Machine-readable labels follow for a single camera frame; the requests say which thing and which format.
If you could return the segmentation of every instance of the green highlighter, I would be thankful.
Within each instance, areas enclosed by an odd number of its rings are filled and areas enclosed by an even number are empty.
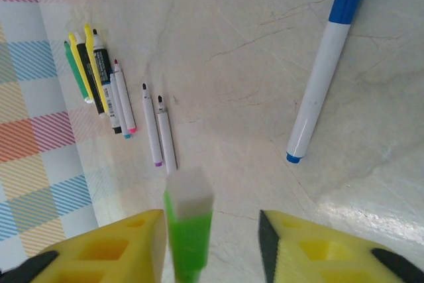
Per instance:
[[[164,199],[176,282],[199,282],[209,252],[212,188],[200,169],[178,170],[168,176]]]
[[[78,70],[77,64],[75,62],[74,56],[72,55],[71,47],[67,41],[64,42],[65,46],[65,54],[66,58],[68,59],[69,65],[72,69],[72,73],[74,73],[75,80],[77,81],[77,84],[79,86],[79,90],[81,91],[82,97],[84,98],[84,101],[87,103],[93,103],[93,101],[88,97],[88,92],[85,88],[84,82],[82,80],[80,71]]]

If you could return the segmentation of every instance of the checkered cloth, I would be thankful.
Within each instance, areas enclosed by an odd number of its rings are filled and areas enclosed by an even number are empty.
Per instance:
[[[38,0],[0,0],[2,269],[97,227],[51,45]]]

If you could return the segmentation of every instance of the white marble countertop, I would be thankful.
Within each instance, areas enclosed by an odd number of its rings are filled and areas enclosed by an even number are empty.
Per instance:
[[[216,193],[203,282],[264,281],[260,209],[378,241],[424,267],[422,0],[363,0],[299,165],[286,145],[333,0],[40,2],[99,224],[163,206],[146,82],[168,104],[179,167],[201,166]],[[138,126],[130,140],[61,72],[62,42],[86,22],[121,61]]]

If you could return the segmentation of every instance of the blue marker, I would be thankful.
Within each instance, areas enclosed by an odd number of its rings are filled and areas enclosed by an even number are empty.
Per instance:
[[[289,162],[297,164],[305,156],[359,2],[334,0],[287,146]]]

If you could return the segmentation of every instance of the yellow highlighter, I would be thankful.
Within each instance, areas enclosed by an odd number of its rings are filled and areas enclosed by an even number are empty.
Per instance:
[[[78,54],[76,38],[75,38],[74,34],[71,33],[71,32],[69,32],[68,36],[69,36],[69,41],[71,42],[71,52],[72,52],[72,55],[74,56],[75,62],[77,64],[79,74],[81,74],[82,82],[84,83],[85,89],[87,90],[88,98],[90,98],[90,100],[93,101],[93,93],[91,92],[91,88],[90,88],[90,85],[88,83],[87,75],[85,74],[84,66],[82,64],[80,55]]]
[[[87,48],[88,58],[90,59],[91,67],[93,69],[95,83],[96,83],[96,86],[99,88],[99,95],[100,95],[101,104],[103,105],[103,109],[105,110],[105,112],[107,112],[109,108],[107,106],[105,92],[101,88],[100,73],[94,58],[93,31],[91,31],[91,28],[88,25],[88,23],[85,24],[84,31],[85,31],[85,47]]]

